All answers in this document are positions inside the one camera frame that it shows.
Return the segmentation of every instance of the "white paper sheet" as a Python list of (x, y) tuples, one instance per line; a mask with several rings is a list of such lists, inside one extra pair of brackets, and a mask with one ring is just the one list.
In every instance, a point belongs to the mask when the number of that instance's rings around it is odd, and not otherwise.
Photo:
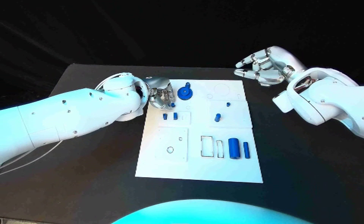
[[(186, 82), (194, 95), (189, 100), (181, 100), (176, 91)], [(173, 111), (147, 107), (136, 177), (263, 183), (243, 82), (172, 79), (170, 83), (176, 107)], [(201, 156), (201, 136), (212, 136), (214, 157)], [(230, 138), (238, 139), (240, 159), (230, 158)], [(218, 158), (217, 140), (222, 141), (224, 158)], [(244, 158), (244, 141), (250, 159)]]

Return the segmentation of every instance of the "black table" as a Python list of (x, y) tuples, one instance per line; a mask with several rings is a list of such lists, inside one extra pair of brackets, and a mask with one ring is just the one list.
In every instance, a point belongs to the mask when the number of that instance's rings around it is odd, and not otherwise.
[[(142, 78), (241, 80), (233, 69), (74, 64), (52, 95), (95, 88), (121, 72)], [(166, 201), (218, 199), (315, 223), (364, 223), (364, 139), (335, 120), (313, 126), (293, 111), (283, 114), (272, 98), (285, 87), (264, 88), (244, 80), (263, 184), (134, 177), (143, 115), (64, 141), (36, 163), (0, 176), (0, 216), (110, 223)], [(51, 147), (39, 148), (35, 155)]]

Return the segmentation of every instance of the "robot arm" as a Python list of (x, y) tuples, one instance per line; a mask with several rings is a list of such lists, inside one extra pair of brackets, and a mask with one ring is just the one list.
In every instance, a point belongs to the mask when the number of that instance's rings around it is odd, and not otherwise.
[(123, 73), (107, 78), (95, 90), (84, 88), (1, 110), (0, 164), (42, 145), (82, 136), (114, 121), (131, 120), (143, 114), (147, 100), (172, 109), (169, 80), (142, 80)]
[(289, 82), (286, 91), (273, 98), (285, 113), (295, 109), (313, 125), (334, 118), (357, 136), (364, 137), (364, 87), (347, 75), (334, 69), (306, 69), (296, 57), (277, 46), (251, 54), (237, 67), (248, 63), (253, 63), (253, 70), (235, 69), (235, 75), (257, 79), (263, 86), (283, 80)]

